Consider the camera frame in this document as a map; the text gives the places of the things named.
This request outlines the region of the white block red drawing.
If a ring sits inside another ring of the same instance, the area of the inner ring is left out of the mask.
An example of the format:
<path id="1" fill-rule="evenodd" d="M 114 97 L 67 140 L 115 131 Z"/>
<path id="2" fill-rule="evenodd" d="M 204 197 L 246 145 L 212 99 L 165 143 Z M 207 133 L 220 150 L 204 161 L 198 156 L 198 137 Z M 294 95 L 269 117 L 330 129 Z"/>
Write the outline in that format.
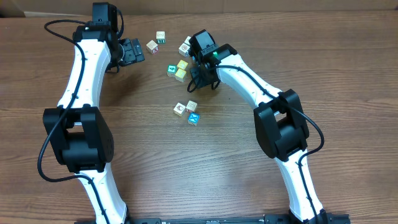
<path id="1" fill-rule="evenodd" d="M 198 104 L 194 101 L 189 101 L 185 107 L 186 112 L 194 113 L 197 109 Z"/>

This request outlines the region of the white cream block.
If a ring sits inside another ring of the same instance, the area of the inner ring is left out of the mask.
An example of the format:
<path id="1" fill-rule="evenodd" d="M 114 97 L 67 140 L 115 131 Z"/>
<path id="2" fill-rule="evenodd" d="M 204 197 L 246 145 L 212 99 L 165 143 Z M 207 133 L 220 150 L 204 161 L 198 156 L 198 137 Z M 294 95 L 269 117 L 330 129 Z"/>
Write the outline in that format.
<path id="1" fill-rule="evenodd" d="M 182 116 L 184 114 L 185 110 L 186 110 L 186 106 L 181 103 L 177 103 L 174 107 L 174 113 L 179 116 Z"/>

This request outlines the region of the blue X block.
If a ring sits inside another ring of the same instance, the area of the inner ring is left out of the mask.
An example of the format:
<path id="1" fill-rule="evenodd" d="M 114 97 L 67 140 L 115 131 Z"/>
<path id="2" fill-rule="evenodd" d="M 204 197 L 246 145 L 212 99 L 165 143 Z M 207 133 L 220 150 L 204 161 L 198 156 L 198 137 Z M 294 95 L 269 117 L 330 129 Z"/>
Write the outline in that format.
<path id="1" fill-rule="evenodd" d="M 196 126 L 198 124 L 198 121 L 200 119 L 200 115 L 196 113 L 190 113 L 188 116 L 188 124 Z"/>

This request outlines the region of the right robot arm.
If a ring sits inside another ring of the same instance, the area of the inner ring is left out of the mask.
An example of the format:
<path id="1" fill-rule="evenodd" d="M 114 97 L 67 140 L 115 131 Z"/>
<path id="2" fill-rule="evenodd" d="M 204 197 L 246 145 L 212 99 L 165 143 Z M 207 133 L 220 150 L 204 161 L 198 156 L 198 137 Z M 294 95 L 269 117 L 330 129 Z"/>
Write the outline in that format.
<path id="1" fill-rule="evenodd" d="M 193 78 L 196 85 L 216 88 L 225 83 L 251 106 L 256 139 L 279 166 L 293 222 L 320 223 L 324 209 L 307 164 L 308 125 L 314 121 L 303 113 L 296 92 L 281 91 L 265 82 L 228 44 L 191 44 L 190 56 L 200 70 Z"/>

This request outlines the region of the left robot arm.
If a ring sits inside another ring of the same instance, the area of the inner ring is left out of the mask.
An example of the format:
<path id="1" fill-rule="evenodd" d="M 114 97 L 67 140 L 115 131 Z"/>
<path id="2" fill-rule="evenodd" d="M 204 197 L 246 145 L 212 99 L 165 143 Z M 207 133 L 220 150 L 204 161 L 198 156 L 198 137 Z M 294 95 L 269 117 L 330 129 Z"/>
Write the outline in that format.
<path id="1" fill-rule="evenodd" d="M 78 179 L 95 211 L 94 223 L 130 223 L 111 170 L 113 135 L 99 109 L 104 74 L 144 61 L 138 39 L 122 39 L 123 28 L 107 22 L 78 22 L 69 40 L 75 59 L 67 88 L 56 108 L 47 108 L 43 123 L 47 137 L 39 152 L 37 170 L 48 182 Z M 70 176 L 50 178 L 42 169 L 47 146 Z"/>

